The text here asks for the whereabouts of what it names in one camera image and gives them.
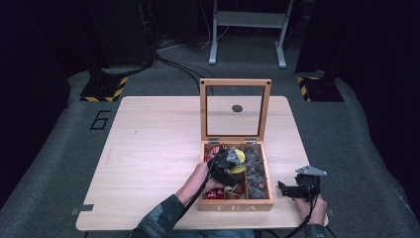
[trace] cable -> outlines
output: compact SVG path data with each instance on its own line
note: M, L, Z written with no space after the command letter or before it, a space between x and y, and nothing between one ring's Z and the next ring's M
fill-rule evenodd
M312 194L311 194L311 191L310 191L310 187L305 183L304 180L302 180L301 182L305 185L306 189L308 189L309 201L310 201L309 214L305 217L305 219L302 221L302 223L300 223L300 225L298 227L296 227L288 235L286 235L285 238L290 238L290 237L294 236L297 232L299 232L309 222L309 220L311 219L311 216L312 216L312 211L315 208L316 201L318 199L318 196L316 196L315 197L315 203L314 203L313 200L312 200Z
M235 1L234 12L237 11L237 7L238 7L238 0ZM228 32L229 28L230 27L227 27L226 30L217 38L218 41L219 41L219 39L221 39L226 34L226 32Z
M198 75L201 78L206 78L206 76L202 75L201 73L199 73L195 70L192 70L191 68L188 68L186 66L181 65L181 63L177 63L177 62L174 62L174 61L171 61L171 60L168 60L168 59L164 59L160 56L157 56L157 60L163 62L164 64L166 64L168 66L174 67L174 68L182 71L183 73L187 74L190 78L192 78L194 80L195 85L197 86L198 92L200 92L200 84L199 84L198 79L195 78L194 74ZM196 66L196 67L201 68L203 70L206 70L207 72L209 72L212 75L212 77L214 77L213 73L211 71L205 69L204 67L200 67L200 66ZM210 87L209 93L211 93L212 95L214 94L213 87Z
M203 13L203 18L204 18L204 21L206 22L207 35L208 35L208 38L207 38L207 43L204 45L204 47L202 47L202 48L194 48L195 50L203 50L203 49L204 49L204 48L206 48L206 47L209 45L209 43L211 42L211 41L210 41L210 38L211 38L211 36L210 36L210 27L209 27L209 23L208 23L207 18L206 18L206 14L204 13L204 8L203 8L203 2L202 2L202 0L200 0L200 7L201 7L201 12Z
M174 40L174 39L172 39L172 40L162 40L159 43L159 46L158 46L158 50L157 51L166 50L166 48L172 48L172 47L181 46L181 45L175 45L174 43L176 43L176 42L178 42L178 40Z
M204 182L200 185L200 188L198 188L197 192L195 192L194 196L192 196L192 198L188 201L188 204L186 204L186 206L184 207L184 209L182 210L181 214L178 217L178 221L182 218L183 215L185 215L185 213L189 210L189 208L191 207L191 205L194 203L194 201L198 198L198 196L201 194L201 192L203 192L204 188L206 187L207 181L210 180L210 178L213 176L212 174L210 174L211 169L214 166L214 162L215 160L212 160L212 164L210 166L210 168L208 169L209 171L207 172L207 176L206 179L204 180Z
M331 230L330 226L326 225L325 228L327 228L327 230L330 232L330 234L334 237L337 238L336 234L334 234L333 230Z

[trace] sleeve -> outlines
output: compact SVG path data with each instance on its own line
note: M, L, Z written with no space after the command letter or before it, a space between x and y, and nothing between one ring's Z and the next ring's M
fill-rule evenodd
M183 208L182 202L173 194L149 212L130 237L168 237Z
M325 226L319 224L307 224L303 228L305 238L327 238L327 230Z

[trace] hand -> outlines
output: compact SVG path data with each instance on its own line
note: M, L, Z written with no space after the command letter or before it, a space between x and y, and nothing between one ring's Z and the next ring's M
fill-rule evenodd
M207 174L208 168L206 162L202 162L195 167L194 172L191 174L191 176L189 176L188 180L185 182L182 188L180 188L179 191L175 194L184 205L186 205L192 196L194 196L195 192L198 191L201 184L205 181ZM222 184L210 178L210 180L207 181L203 192L213 188L222 187L224 187Z
M305 219L305 217L309 214L309 210L311 209L311 203L300 198L294 198L294 201L299 208L300 216L302 219ZM327 216L327 202L324 200L324 198L322 198L321 194L318 195L318 198L314 199L314 202L315 201L316 204L308 224L324 225L325 217Z

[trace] metal stand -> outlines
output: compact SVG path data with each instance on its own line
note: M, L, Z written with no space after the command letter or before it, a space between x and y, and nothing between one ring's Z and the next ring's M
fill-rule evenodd
M280 68L286 68L282 45L294 0L289 0L287 11L283 14L217 11L217 0L213 2L213 42L210 51L210 64L216 63L218 26L277 28L282 29L278 42L275 42L278 65Z

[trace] hinge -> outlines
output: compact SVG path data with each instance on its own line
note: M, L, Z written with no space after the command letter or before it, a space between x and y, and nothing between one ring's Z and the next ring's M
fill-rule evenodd
M245 140L245 144L256 144L257 140L256 139L246 139Z
M209 144L220 144L219 139L209 139Z

